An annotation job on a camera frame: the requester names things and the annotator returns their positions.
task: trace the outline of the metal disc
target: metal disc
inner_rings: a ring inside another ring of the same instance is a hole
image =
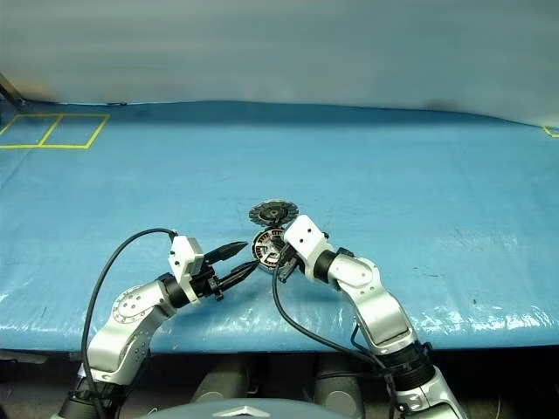
[[[258,225],[278,227],[293,221],[298,214],[299,210],[294,203],[288,203],[280,199],[272,199],[259,203],[256,207],[251,209],[248,216],[253,223]]]

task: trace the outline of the gear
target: gear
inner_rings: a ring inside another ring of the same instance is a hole
[[[249,217],[253,223],[265,227],[279,227],[293,221],[299,214],[299,209],[294,203],[272,199],[259,203],[251,209]]]

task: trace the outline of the white wall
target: white wall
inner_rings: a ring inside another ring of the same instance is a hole
[[[559,126],[556,0],[0,0],[33,99],[446,109]]]

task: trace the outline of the blue table surface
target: blue table surface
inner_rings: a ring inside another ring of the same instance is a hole
[[[4,125],[14,111],[0,106]],[[0,149],[2,348],[78,350],[93,284],[124,238],[162,226],[206,251],[250,241],[259,227],[249,209],[274,197],[297,203],[334,246],[374,260],[435,348],[559,343],[559,140],[539,127],[234,102],[31,108],[111,118],[87,150]],[[22,119],[0,145],[42,133],[48,125],[39,122]],[[52,134],[58,141],[91,131],[79,118],[62,125]],[[163,236],[125,251],[101,290],[93,330],[118,293],[169,270],[168,251]],[[247,248],[217,271],[250,258]],[[349,342],[354,314],[340,294],[299,273],[280,293],[304,326]],[[223,301],[182,309],[152,348],[322,349],[278,315],[260,270]]]

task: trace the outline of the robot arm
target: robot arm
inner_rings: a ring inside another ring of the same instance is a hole
[[[107,323],[95,334],[87,355],[98,392],[93,395],[85,380],[84,366],[78,372],[78,384],[53,418],[97,418],[93,398],[102,401],[107,417],[112,417],[125,398],[126,388],[137,376],[148,357],[149,343],[163,321],[189,303],[215,295],[239,283],[256,268],[249,262],[218,278],[212,264],[237,254],[247,245],[236,242],[204,253],[194,238],[176,236],[169,253],[172,274],[161,275],[154,282],[127,289],[115,300]]]
[[[393,371],[397,408],[403,416],[466,419],[400,303],[383,287],[375,264],[342,248],[333,252],[308,216],[298,216],[283,238],[304,264],[307,278],[332,285],[355,308],[371,353]]]

